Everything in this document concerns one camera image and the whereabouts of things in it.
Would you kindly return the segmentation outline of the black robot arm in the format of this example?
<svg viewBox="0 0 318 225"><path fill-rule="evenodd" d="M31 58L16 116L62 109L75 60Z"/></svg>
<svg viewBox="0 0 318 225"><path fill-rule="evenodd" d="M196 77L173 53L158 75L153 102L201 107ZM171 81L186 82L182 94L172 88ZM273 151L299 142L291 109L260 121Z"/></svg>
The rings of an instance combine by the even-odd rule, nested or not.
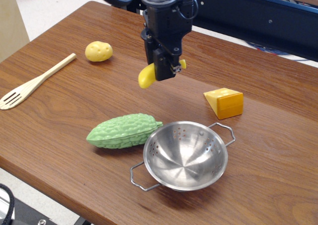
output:
<svg viewBox="0 0 318 225"><path fill-rule="evenodd" d="M181 71L182 39L191 32L198 12L197 0L141 0L145 27L141 33L147 61L154 64L158 81Z"/></svg>

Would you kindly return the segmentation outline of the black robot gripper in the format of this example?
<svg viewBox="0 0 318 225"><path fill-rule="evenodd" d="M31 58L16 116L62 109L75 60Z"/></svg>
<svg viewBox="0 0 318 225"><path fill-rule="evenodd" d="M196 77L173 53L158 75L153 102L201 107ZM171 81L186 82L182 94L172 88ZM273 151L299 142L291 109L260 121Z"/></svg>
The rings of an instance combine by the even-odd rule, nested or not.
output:
<svg viewBox="0 0 318 225"><path fill-rule="evenodd" d="M171 7L148 6L143 12L141 33L148 64L154 63L157 81L173 78L182 70L182 39L191 32L192 20L184 19Z"/></svg>

